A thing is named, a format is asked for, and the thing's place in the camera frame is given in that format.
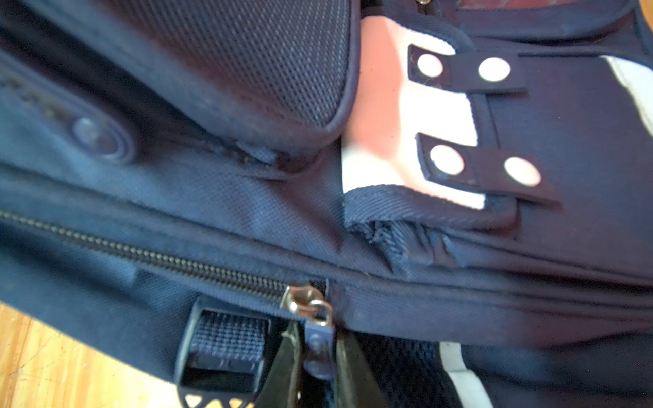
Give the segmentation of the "navy blue student backpack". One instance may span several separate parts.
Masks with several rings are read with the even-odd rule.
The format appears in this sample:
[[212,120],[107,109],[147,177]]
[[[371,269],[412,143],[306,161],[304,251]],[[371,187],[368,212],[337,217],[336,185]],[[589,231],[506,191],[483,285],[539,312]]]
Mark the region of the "navy blue student backpack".
[[254,402],[652,404],[637,1],[4,1],[1,299]]

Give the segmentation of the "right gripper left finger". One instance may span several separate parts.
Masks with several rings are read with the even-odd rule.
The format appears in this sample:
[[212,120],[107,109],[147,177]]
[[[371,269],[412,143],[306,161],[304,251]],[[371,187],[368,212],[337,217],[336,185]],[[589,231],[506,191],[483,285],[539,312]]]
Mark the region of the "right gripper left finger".
[[300,407],[303,382],[304,340],[299,323],[291,322],[282,333],[282,341],[268,377],[258,394],[257,408]]

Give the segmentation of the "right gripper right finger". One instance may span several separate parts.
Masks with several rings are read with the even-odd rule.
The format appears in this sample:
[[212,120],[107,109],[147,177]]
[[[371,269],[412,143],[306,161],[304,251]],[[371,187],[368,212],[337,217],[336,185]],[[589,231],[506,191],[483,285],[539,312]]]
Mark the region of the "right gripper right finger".
[[388,407],[367,363],[362,347],[351,331],[338,331],[335,343],[334,402],[340,408]]

